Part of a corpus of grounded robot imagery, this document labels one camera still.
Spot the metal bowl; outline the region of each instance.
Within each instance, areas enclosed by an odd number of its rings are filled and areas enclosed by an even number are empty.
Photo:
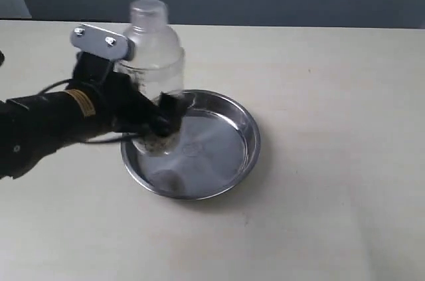
[[[121,144],[131,176],[165,197],[199,200],[214,197],[240,183],[255,166],[260,132],[239,103],[207,90],[185,90],[191,107],[183,118],[180,140],[169,154],[140,154],[132,142]]]

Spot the clear plastic bottle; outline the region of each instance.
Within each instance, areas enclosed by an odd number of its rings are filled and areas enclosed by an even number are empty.
[[[131,25],[124,35],[135,43],[135,56],[118,63],[116,70],[129,74],[140,92],[154,102],[162,92],[178,94],[183,89],[185,51],[168,25],[166,4],[158,0],[134,1]],[[179,134],[168,138],[151,135],[133,143],[141,153],[163,155],[170,153],[178,141]]]

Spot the screw head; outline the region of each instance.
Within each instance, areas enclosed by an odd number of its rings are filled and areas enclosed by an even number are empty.
[[[84,35],[84,29],[82,27],[76,27],[74,29],[74,33],[76,34],[77,37],[81,37]]]
[[[109,47],[112,47],[115,45],[115,43],[117,43],[117,40],[113,37],[106,37],[105,42],[108,44]]]

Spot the beige table surface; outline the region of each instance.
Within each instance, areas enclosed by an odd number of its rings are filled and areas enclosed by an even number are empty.
[[[68,78],[73,27],[0,21],[0,99]],[[186,87],[257,119],[255,170],[182,203],[64,149],[0,182],[0,280],[425,280],[425,31],[175,28]]]

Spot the bottle cap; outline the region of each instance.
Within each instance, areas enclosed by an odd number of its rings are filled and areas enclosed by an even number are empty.
[[[167,5],[159,0],[136,0],[130,5],[134,28],[154,32],[168,25]]]

